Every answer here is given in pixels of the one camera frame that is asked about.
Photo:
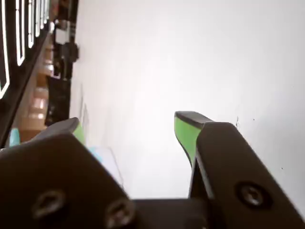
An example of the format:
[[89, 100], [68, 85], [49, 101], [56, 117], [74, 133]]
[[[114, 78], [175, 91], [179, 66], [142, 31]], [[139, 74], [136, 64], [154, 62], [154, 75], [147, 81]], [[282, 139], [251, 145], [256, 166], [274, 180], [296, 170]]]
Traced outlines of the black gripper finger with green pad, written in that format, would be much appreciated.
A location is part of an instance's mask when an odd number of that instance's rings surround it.
[[3, 229], [135, 229], [134, 203], [75, 134], [71, 118], [0, 154]]
[[302, 229], [305, 223], [237, 128], [194, 111], [174, 114], [192, 168], [190, 198], [206, 204], [207, 229]]

